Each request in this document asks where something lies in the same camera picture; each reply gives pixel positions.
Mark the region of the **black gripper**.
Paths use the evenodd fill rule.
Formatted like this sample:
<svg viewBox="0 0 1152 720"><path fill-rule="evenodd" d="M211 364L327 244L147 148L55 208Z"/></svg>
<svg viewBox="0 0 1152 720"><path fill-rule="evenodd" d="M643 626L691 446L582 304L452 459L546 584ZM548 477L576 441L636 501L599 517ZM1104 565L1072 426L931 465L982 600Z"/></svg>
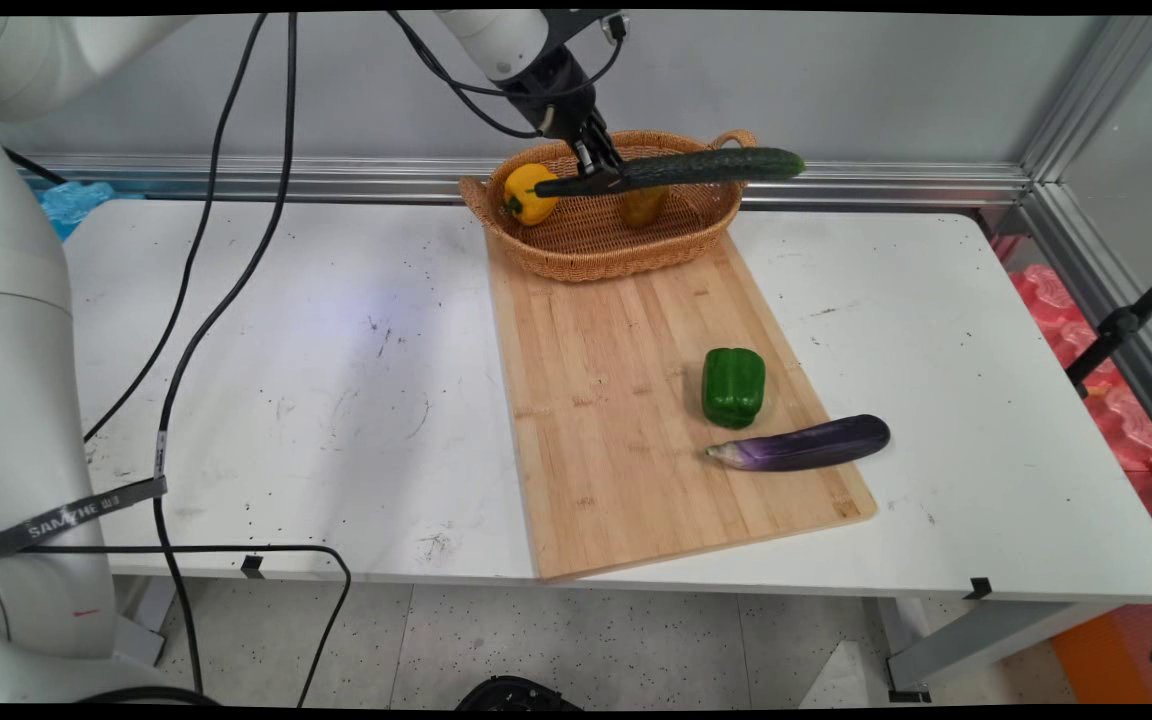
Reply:
<svg viewBox="0 0 1152 720"><path fill-rule="evenodd" d="M508 81L509 103L543 138L573 143L577 177L607 181L609 170L620 170L623 160L596 109L589 81L570 50L553 47Z"/></svg>

